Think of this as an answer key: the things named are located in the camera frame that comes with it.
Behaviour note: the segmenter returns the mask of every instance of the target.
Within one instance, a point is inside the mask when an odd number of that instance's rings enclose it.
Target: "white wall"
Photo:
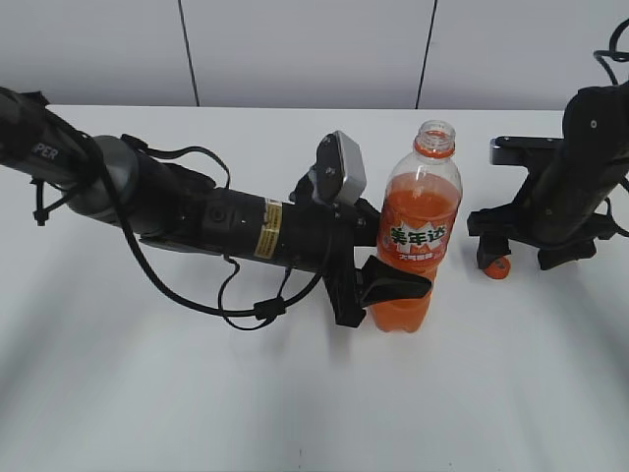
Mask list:
[[[4,2],[0,85],[56,103],[193,105],[177,2]]]
[[[10,3],[0,85],[56,103],[195,103],[177,0]],[[201,105],[415,107],[433,0],[182,5]],[[627,17],[626,0],[438,0],[420,107],[561,109],[607,84],[592,51]]]
[[[413,108],[432,0],[186,0],[202,105]]]
[[[592,52],[627,17],[627,0],[439,0],[420,106],[563,109],[609,85]]]

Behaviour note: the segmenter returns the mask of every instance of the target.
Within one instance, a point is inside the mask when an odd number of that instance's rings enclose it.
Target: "plastic bottle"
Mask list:
[[[422,125],[413,152],[391,172],[380,219],[378,257],[432,281],[463,195],[459,170],[451,160],[454,137],[454,128],[443,121]],[[373,305],[373,319],[384,331],[416,331],[426,316],[430,295]]]

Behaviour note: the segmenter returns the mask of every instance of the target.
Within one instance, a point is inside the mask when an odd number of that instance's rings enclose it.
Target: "yellow label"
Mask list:
[[[275,246],[279,239],[279,230],[282,226],[282,203],[275,200],[266,200],[266,212],[264,224],[259,231],[257,247],[254,255],[258,258],[271,259],[275,253]]]

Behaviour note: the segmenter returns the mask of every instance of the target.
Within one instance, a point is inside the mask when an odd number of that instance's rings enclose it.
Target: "white table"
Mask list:
[[[445,119],[464,200],[419,332],[335,326],[320,285],[247,333],[162,297],[118,229],[65,208],[37,228],[29,178],[0,169],[0,470],[626,470],[629,242],[614,237],[593,260],[548,272],[512,244],[511,275],[494,281],[467,236],[469,212],[509,202],[526,175],[490,166],[489,139],[560,136],[561,113],[54,110],[95,135],[207,146],[233,188],[283,200],[318,141],[341,129],[361,145],[377,207],[417,128]],[[204,156],[184,163],[223,182]],[[629,223],[629,197],[613,195]],[[146,251],[169,284],[211,305],[231,270]],[[228,306],[268,298],[282,273],[244,264]],[[309,278],[294,274],[285,293]]]

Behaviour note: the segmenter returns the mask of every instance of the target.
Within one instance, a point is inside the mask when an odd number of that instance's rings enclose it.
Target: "black robotic arm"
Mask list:
[[[425,296],[429,280],[395,269],[374,257],[354,267],[354,247],[374,246],[379,212],[360,198],[366,186],[360,149],[342,132],[327,135],[316,163],[281,203],[229,188],[227,166],[203,147],[152,149],[123,135],[92,138],[45,108],[39,93],[0,88],[0,164],[32,176],[39,225],[63,204],[93,219],[118,225],[151,282],[173,301],[203,313],[253,316],[263,325],[285,313],[323,278],[339,325],[356,327],[370,304]],[[200,151],[227,171],[225,187],[171,162]],[[43,206],[48,183],[62,198]],[[187,300],[167,287],[143,255],[141,242],[160,249],[244,258],[314,272],[298,294],[229,311]]]

